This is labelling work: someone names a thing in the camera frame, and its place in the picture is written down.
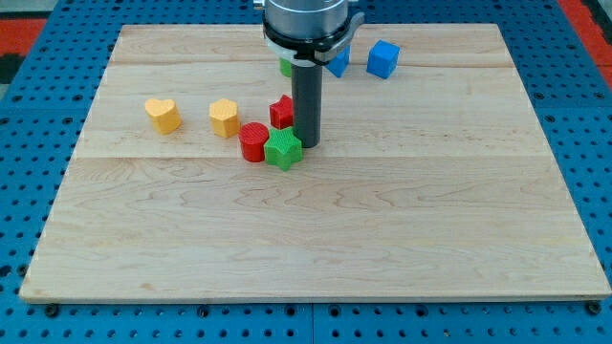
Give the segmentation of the blue block behind arm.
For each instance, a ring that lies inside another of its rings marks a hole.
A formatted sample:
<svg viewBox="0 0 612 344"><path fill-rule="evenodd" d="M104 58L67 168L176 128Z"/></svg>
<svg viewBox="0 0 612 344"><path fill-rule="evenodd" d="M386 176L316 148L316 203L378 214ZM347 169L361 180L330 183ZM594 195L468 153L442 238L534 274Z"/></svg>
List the blue block behind arm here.
<svg viewBox="0 0 612 344"><path fill-rule="evenodd" d="M348 46L326 65L326 69L335 77L341 78L350 64L350 54L351 46Z"/></svg>

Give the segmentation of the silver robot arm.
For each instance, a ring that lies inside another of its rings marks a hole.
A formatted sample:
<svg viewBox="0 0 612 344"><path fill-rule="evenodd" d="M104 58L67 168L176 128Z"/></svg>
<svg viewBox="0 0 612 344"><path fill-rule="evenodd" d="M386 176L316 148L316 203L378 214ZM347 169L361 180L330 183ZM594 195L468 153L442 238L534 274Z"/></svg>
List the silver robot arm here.
<svg viewBox="0 0 612 344"><path fill-rule="evenodd" d="M253 0L268 47L291 64L294 134L304 148L320 142L322 69L349 47L364 23L348 0Z"/></svg>

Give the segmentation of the dark gray cylindrical pusher rod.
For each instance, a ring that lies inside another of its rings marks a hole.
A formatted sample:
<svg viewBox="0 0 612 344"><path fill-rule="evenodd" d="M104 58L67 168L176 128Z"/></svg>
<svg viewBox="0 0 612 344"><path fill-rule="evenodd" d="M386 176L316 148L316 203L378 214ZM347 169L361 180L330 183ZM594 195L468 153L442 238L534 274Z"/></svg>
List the dark gray cylindrical pusher rod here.
<svg viewBox="0 0 612 344"><path fill-rule="evenodd" d="M320 141L322 67L292 66L294 134L304 148Z"/></svg>

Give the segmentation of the green block behind arm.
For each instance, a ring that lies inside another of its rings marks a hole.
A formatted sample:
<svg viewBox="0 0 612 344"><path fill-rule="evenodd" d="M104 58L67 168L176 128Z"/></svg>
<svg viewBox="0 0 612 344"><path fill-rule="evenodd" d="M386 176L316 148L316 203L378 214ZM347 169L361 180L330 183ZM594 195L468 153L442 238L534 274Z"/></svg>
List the green block behind arm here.
<svg viewBox="0 0 612 344"><path fill-rule="evenodd" d="M292 76L292 64L289 60L280 58L279 59L279 71L283 76Z"/></svg>

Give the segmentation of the black white tool flange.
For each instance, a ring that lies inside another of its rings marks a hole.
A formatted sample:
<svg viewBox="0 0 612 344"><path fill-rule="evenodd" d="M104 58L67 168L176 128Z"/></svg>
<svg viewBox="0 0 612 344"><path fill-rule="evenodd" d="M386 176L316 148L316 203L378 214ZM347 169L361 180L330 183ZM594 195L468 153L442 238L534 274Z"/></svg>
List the black white tool flange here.
<svg viewBox="0 0 612 344"><path fill-rule="evenodd" d="M365 21L363 12L342 18L339 24L325 29L324 20L334 15L304 14L297 19L281 15L278 19L263 18L263 33L268 47L280 58L299 67L326 65L350 46L355 32Z"/></svg>

